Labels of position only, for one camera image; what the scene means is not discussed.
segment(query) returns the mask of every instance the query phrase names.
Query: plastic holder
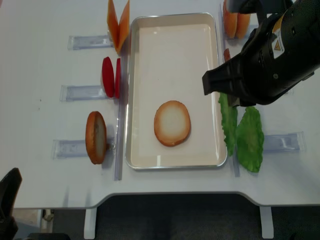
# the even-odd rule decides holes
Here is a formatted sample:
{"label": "plastic holder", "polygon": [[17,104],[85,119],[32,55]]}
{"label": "plastic holder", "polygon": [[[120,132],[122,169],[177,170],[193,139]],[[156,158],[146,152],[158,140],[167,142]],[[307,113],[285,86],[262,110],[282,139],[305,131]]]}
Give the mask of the plastic holder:
{"label": "plastic holder", "polygon": [[69,36],[68,50],[113,48],[109,35]]}
{"label": "plastic holder", "polygon": [[94,86],[61,86],[60,101],[84,101],[84,100],[101,100],[113,99],[108,97],[101,85]]}
{"label": "plastic holder", "polygon": [[284,135],[264,136],[263,153],[304,152],[306,150],[303,131]]}
{"label": "plastic holder", "polygon": [[[115,139],[107,138],[107,156],[113,156],[116,151]],[[88,157],[85,140],[53,140],[53,159]]]}

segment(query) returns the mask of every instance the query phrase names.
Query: tomato slice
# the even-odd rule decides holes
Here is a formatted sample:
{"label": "tomato slice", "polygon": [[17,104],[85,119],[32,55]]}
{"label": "tomato slice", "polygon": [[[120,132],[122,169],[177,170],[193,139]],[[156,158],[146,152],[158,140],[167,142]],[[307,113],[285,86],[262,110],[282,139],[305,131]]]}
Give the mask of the tomato slice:
{"label": "tomato slice", "polygon": [[116,60],[116,71],[115,71],[115,97],[120,97],[120,84],[121,84],[121,58]]}
{"label": "tomato slice", "polygon": [[106,57],[102,62],[102,82],[106,95],[113,98],[115,94],[115,75],[110,57]]}

